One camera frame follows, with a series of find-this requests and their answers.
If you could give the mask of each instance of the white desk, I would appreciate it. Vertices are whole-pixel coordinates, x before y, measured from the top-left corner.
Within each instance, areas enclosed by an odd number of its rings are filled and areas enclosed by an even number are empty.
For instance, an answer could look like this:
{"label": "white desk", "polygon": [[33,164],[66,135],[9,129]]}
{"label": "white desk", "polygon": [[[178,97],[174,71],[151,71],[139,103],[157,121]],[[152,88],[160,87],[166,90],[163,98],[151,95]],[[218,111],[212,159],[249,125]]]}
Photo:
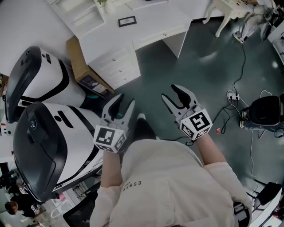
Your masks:
{"label": "white desk", "polygon": [[[137,24],[119,27],[118,19],[135,16]],[[113,89],[140,76],[135,50],[163,40],[178,58],[191,19],[171,3],[132,10],[117,7],[105,23],[79,37],[86,63]]]}

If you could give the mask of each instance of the black trousers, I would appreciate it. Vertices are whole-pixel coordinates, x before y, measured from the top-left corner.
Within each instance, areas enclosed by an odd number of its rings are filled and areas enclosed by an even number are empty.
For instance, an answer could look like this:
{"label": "black trousers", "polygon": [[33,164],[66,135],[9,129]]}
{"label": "black trousers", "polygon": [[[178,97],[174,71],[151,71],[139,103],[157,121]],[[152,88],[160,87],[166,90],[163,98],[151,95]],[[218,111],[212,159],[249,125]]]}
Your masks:
{"label": "black trousers", "polygon": [[145,140],[145,139],[156,140],[156,134],[152,130],[149,123],[143,118],[140,118],[136,122],[132,142],[135,142],[138,140]]}

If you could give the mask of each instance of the white sneaker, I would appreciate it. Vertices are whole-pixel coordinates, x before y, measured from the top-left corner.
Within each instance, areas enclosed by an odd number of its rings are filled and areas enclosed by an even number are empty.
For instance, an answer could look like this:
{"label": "white sneaker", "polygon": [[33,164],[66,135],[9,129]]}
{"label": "white sneaker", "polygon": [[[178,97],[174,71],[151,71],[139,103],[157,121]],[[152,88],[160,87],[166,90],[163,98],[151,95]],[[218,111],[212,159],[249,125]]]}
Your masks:
{"label": "white sneaker", "polygon": [[240,121],[240,128],[244,128],[245,126],[244,126],[244,121]]}
{"label": "white sneaker", "polygon": [[241,44],[244,43],[244,40],[239,37],[238,32],[235,32],[235,33],[233,34],[233,36],[234,36],[234,38],[235,38],[236,40],[238,40]]}
{"label": "white sneaker", "polygon": [[248,119],[247,118],[247,115],[248,115],[248,113],[247,112],[241,112],[241,118],[243,118],[243,119]]}
{"label": "white sneaker", "polygon": [[146,120],[145,114],[143,114],[143,113],[138,114],[137,120],[140,119],[140,118],[143,118],[144,120]]}

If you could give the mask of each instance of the small table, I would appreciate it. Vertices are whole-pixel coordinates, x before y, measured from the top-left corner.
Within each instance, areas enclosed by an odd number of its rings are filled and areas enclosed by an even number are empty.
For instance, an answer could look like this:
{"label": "small table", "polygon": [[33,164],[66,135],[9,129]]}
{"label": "small table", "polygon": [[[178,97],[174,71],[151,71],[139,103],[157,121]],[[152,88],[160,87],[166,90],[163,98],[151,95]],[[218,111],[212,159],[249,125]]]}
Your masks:
{"label": "small table", "polygon": [[252,214],[252,222],[249,227],[259,227],[262,226],[263,222],[270,216],[270,214],[277,207],[280,198],[281,198],[282,190],[278,192],[278,194],[274,197],[274,199],[269,202],[263,211],[254,211]]}
{"label": "small table", "polygon": [[215,34],[218,38],[221,31],[231,18],[236,19],[237,17],[245,17],[247,13],[252,12],[253,5],[247,4],[241,0],[213,0],[212,4],[207,9],[207,18],[206,20],[202,21],[203,24],[206,24],[210,20],[214,8],[219,9],[222,13],[225,14],[224,20]]}

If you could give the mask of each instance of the desk drawer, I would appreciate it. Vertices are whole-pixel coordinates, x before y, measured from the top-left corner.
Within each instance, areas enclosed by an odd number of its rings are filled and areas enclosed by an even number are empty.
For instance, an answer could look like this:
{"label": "desk drawer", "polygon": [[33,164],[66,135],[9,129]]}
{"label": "desk drawer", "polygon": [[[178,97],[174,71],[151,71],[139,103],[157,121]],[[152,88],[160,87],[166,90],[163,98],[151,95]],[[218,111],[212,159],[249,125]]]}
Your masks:
{"label": "desk drawer", "polygon": [[110,67],[120,65],[122,62],[130,61],[130,54],[127,48],[109,51],[102,56],[98,57],[92,62],[92,68],[95,71],[103,72]]}
{"label": "desk drawer", "polygon": [[179,34],[179,33],[182,33],[182,32],[186,32],[186,31],[187,31],[187,29],[186,29],[185,25],[182,25],[182,26],[176,27],[174,29],[170,29],[170,30],[166,30],[166,31],[163,31],[163,32],[160,32],[160,33],[156,33],[156,34],[148,36],[148,37],[133,40],[133,45],[135,47],[135,50],[137,50],[141,47],[149,45],[150,43],[154,43],[154,42],[159,41],[161,39],[164,39],[164,38],[167,38],[169,36],[176,35],[176,34]]}
{"label": "desk drawer", "polygon": [[125,80],[126,78],[131,78],[135,74],[134,68],[126,68],[124,70],[119,70],[116,72],[113,72],[113,74],[108,75],[106,80],[112,84],[117,83],[119,81]]}
{"label": "desk drawer", "polygon": [[132,65],[132,62],[124,62],[120,64],[119,66],[115,66],[115,67],[105,70],[103,72],[103,75],[107,75],[107,77],[111,78],[114,75],[119,75],[129,70],[134,70],[134,66]]}
{"label": "desk drawer", "polygon": [[128,82],[130,82],[131,80],[134,80],[135,78],[137,78],[139,75],[137,74],[132,74],[131,77],[126,77],[124,78],[123,80],[120,80],[120,81],[117,81],[117,82],[114,82],[113,84],[113,89],[117,89],[119,87],[121,87],[122,85],[125,85],[127,84]]}

